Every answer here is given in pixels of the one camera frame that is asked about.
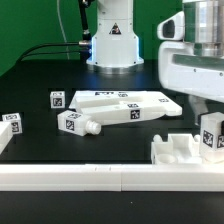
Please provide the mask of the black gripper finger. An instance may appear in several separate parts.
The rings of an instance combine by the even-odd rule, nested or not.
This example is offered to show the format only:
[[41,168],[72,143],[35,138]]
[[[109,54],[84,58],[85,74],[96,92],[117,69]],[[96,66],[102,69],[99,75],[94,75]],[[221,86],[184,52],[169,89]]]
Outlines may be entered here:
[[188,97],[189,104],[194,112],[195,124],[201,123],[201,116],[208,113],[206,99],[194,95]]

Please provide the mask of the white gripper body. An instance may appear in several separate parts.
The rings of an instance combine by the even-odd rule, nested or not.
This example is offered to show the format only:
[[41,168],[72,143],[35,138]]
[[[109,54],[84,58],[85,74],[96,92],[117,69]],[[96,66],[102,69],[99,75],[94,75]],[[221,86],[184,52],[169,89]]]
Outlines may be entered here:
[[195,56],[192,44],[165,41],[158,74],[166,89],[224,103],[224,57]]

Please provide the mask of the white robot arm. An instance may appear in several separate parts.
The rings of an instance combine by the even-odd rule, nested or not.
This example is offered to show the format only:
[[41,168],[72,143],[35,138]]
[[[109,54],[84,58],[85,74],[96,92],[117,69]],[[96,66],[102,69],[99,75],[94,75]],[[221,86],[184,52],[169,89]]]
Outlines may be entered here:
[[[144,63],[133,31],[133,0],[97,0],[92,69],[116,74]],[[182,10],[157,27],[161,85],[185,93],[196,115],[207,99],[224,103],[224,0],[182,0]]]

